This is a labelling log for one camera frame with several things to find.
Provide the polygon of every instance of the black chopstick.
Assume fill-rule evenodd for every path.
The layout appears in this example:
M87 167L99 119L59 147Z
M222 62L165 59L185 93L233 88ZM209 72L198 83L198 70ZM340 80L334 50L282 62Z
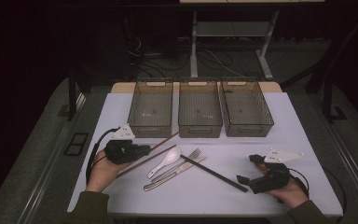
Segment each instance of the black chopstick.
M242 186L242 185L240 185L240 184L238 184L238 183L236 183L236 182L234 182L234 181L232 181L232 180L230 180L230 179L228 179L228 178L226 178L226 177L224 177L224 176L218 174L217 172L215 172L215 171L213 171L213 170L211 170L211 169L209 169L209 168L207 168L207 167L205 167L205 166L199 164L198 162L192 161L190 158L188 158L188 157L186 157L186 156L184 156L184 155L180 155L180 157L183 158L183 159L185 159L185 161L188 161L188 162L190 162L191 164L193 164L193 165L195 165L195 166L198 166L199 168L201 168L202 170L208 172L209 174L214 175L214 176L216 176L217 178L219 178L219 179L225 181L226 183L228 183L228 184L231 185L232 187L237 188L237 189L240 189L240 190L242 190L243 192L248 191L248 189L247 189L246 187L244 187L244 186Z

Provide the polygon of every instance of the floor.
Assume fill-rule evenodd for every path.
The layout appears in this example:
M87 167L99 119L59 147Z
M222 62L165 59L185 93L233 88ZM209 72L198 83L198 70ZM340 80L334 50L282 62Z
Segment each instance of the floor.
M149 50L137 77L188 77L188 38L181 38L180 41L181 54L177 59ZM255 57L255 49L260 44L257 39L247 38L200 39L199 77L253 76L263 80L263 71ZM273 81L282 83L315 64L328 46L329 41L326 40L272 42L266 58ZM323 93L307 94L304 91L307 81L307 77L300 79L283 91L289 94L310 143L345 207L345 216L340 223L358 223L358 112L341 90L334 88L333 106L338 106L347 119L328 123L321 113ZM110 92L109 86L95 86L91 92L80 94L78 112L72 121L68 121L67 88L65 80L51 95L43 115L0 188L0 223L58 223L66 214L104 98ZM85 148L77 157L64 156L62 153L74 133L89 134ZM293 223L289 217L269 217L268 220L273 224ZM138 220L138 223L180 221ZM208 219L196 222L212 223ZM220 220L219 223L254 222L233 218Z

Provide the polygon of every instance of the fork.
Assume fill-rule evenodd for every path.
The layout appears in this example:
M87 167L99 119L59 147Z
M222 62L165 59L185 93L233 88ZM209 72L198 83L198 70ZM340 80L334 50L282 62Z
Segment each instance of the fork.
M190 155L188 155L188 157L191 159L191 160L194 160L196 159L199 154L201 153L201 150L199 150L198 148L196 150L194 150ZM152 183L155 183L157 181L159 181L160 179L170 175L172 172L176 171L176 169L178 169L181 165L183 165L186 161L183 161L175 166L173 166L173 168L169 169L168 171L162 173L161 175L158 175L156 176L155 178L153 178L151 180Z

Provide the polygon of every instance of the dark background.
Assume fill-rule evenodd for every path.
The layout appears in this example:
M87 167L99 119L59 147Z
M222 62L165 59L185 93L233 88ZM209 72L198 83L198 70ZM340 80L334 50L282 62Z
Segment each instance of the dark background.
M0 4L0 186L49 96L68 77L71 68L78 71L76 78L81 90L89 91L93 85L111 85L131 76L131 57L126 51L131 34L136 33L147 45L166 49L171 55L175 54L172 46L176 37L190 36L187 22L191 21L188 19L191 12L138 11L133 17L136 26L129 31L123 25L125 13L58 15L52 4L49 1ZM341 7L330 7L337 4ZM170 15L169 20L162 19L166 15ZM281 10L274 39L334 41L356 22L355 0L326 1L317 8L287 8ZM358 109L358 32L332 73L339 74L336 83Z

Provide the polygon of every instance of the human hand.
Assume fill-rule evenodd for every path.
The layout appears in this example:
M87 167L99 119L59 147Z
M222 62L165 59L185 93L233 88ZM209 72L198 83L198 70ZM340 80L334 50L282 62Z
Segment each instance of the human hand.
M266 175L268 172L268 169L264 164L257 164L257 168L263 173L263 175ZM289 179L289 182L285 187L281 189L274 189L266 193L281 199L291 209L301 205L309 199L293 178Z
M86 191L102 192L113 180L115 180L118 173L128 167L131 162L123 163L120 165L112 163L105 156L104 150L99 151L94 158L94 163L98 161L91 170L89 176L89 183L86 187Z

